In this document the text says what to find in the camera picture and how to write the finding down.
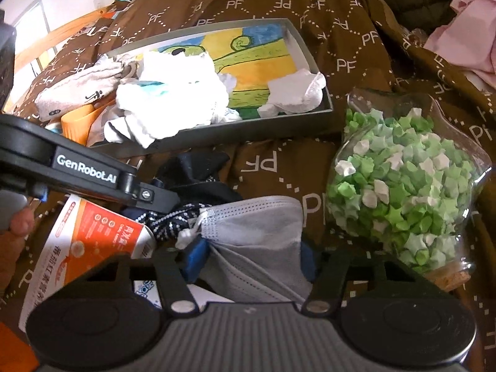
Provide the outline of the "person's left hand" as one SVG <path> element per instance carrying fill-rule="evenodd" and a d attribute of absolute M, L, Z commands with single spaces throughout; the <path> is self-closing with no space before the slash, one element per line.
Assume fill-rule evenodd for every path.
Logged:
<path fill-rule="evenodd" d="M 15 273 L 16 263 L 25 246 L 25 237 L 34 227 L 33 210 L 26 206 L 16 212 L 6 231 L 1 232 L 0 238 L 0 291 L 1 295 L 7 289 Z"/>

